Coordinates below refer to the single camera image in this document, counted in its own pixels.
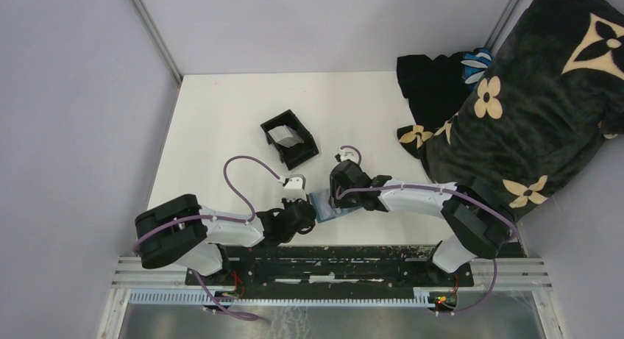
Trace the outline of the blue leather card holder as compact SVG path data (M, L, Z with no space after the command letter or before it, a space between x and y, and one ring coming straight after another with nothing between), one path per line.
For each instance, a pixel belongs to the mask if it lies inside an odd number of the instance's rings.
M309 195L310 203L316 212L316 222L318 224L332 221L343 217L349 213L359 210L361 207L340 208L330 204L330 190L328 188L317 190Z

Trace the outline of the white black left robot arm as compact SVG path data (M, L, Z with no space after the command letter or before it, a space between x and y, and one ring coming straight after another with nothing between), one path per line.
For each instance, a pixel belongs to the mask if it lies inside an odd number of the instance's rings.
M226 247L276 247L305 235L316 225L316 211L305 199L283 199L283 206L251 215L218 212L184 194L135 219L133 252L145 269L180 265L214 285L231 276Z

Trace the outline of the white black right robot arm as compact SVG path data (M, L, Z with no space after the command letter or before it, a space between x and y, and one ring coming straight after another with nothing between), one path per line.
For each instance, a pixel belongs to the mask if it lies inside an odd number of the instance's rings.
M330 172L329 203L375 212L412 212L444 220L453 235L429 256L425 277L446 285L461 266L477 258L494 260L518 233L516 218L501 198L474 177L443 184L407 183L388 175L370 177L352 160Z

